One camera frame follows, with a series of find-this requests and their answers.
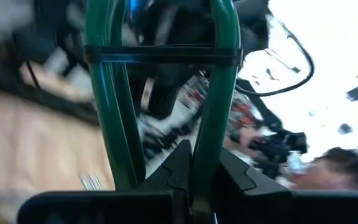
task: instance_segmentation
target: black wire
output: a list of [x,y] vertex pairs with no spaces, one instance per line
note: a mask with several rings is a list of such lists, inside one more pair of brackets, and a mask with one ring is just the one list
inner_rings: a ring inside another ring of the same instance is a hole
[[301,45],[301,43],[298,40],[298,38],[296,38],[296,36],[290,30],[288,30],[285,27],[284,24],[282,24],[282,27],[288,33],[287,38],[293,39],[295,41],[295,43],[299,46],[299,48],[302,51],[303,55],[305,56],[306,61],[308,62],[309,66],[310,66],[310,71],[309,71],[308,76],[304,80],[300,81],[299,83],[297,83],[295,85],[292,85],[292,86],[289,86],[289,87],[286,87],[286,88],[282,88],[281,90],[270,91],[270,92],[267,92],[267,93],[256,93],[256,92],[248,91],[248,90],[245,90],[245,89],[239,87],[238,85],[236,85],[236,90],[239,93],[244,94],[244,95],[252,95],[252,96],[259,96],[259,97],[273,96],[273,95],[277,95],[277,94],[280,94],[280,93],[285,93],[285,92],[294,90],[294,89],[296,89],[298,87],[301,87],[302,85],[307,83],[311,79],[311,77],[313,77],[313,74],[314,74],[314,62],[313,62],[313,59],[311,58],[309,52],[305,48],[303,48],[303,46]]
[[30,72],[31,79],[32,79],[32,81],[34,82],[35,87],[41,88],[40,83],[38,82],[38,79],[37,79],[37,77],[35,76],[35,73],[34,73],[32,67],[31,67],[31,64],[30,64],[30,62],[29,62],[28,60],[25,61],[25,65],[27,66],[27,69],[28,69],[29,72]]

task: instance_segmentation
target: dark hair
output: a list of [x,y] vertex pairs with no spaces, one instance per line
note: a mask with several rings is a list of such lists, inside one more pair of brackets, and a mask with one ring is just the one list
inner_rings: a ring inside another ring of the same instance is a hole
[[334,166],[330,168],[351,175],[358,186],[358,153],[355,150],[335,147],[317,159],[331,161]]

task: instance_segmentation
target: black cable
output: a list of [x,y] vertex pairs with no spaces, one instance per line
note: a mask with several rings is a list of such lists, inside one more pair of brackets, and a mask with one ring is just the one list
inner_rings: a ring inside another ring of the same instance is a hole
[[278,61],[280,64],[282,64],[285,68],[289,69],[289,70],[292,70],[293,72],[295,73],[300,73],[301,70],[297,67],[290,67],[288,66],[285,62],[283,62],[281,59],[279,59],[277,56],[278,56],[278,53],[274,52],[274,50],[272,49],[265,49],[264,52],[266,54],[268,54],[269,56],[272,56],[276,61]]
[[40,83],[38,82],[38,79],[37,79],[37,77],[35,76],[35,73],[34,73],[32,67],[31,67],[31,64],[30,64],[30,62],[29,62],[28,60],[25,61],[25,65],[27,66],[27,69],[28,69],[29,72],[30,72],[31,79],[32,79],[32,81],[34,82],[35,87],[41,88]]
[[273,95],[277,95],[277,94],[280,94],[280,93],[285,93],[285,92],[294,90],[294,89],[296,89],[298,87],[301,87],[302,85],[307,83],[311,79],[311,77],[313,77],[313,74],[314,74],[314,62],[313,62],[313,59],[311,58],[309,52],[305,48],[303,48],[303,46],[301,45],[301,43],[298,40],[298,38],[289,29],[287,29],[287,27],[285,27],[284,24],[281,24],[281,25],[285,29],[285,31],[288,33],[287,38],[293,39],[295,41],[295,43],[299,46],[299,48],[302,51],[303,55],[305,56],[306,61],[308,62],[309,66],[310,66],[310,71],[309,71],[308,76],[304,80],[302,80],[301,82],[299,82],[299,83],[297,83],[295,85],[292,85],[292,86],[289,86],[289,87],[286,87],[286,88],[282,88],[281,90],[270,91],[270,92],[267,92],[267,93],[256,93],[256,92],[248,91],[248,90],[245,90],[245,89],[239,87],[238,85],[236,85],[236,90],[239,93],[244,94],[244,95],[252,95],[252,96],[259,96],[259,97],[273,96]]

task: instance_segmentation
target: green metal frame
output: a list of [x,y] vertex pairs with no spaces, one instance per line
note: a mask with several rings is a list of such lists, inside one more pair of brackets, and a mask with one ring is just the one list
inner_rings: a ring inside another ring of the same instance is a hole
[[[127,0],[92,0],[86,15],[88,45],[121,46]],[[216,47],[240,48],[240,28],[232,0],[211,0]],[[124,63],[89,66],[98,115],[116,189],[134,189],[145,179],[142,144]],[[214,66],[193,156],[195,199],[208,199],[219,164],[237,67]]]

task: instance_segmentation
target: black bracket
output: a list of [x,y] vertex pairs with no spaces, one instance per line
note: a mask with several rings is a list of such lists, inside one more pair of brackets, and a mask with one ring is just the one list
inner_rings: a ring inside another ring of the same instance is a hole
[[244,49],[214,47],[103,47],[85,46],[88,63],[179,63],[242,66]]

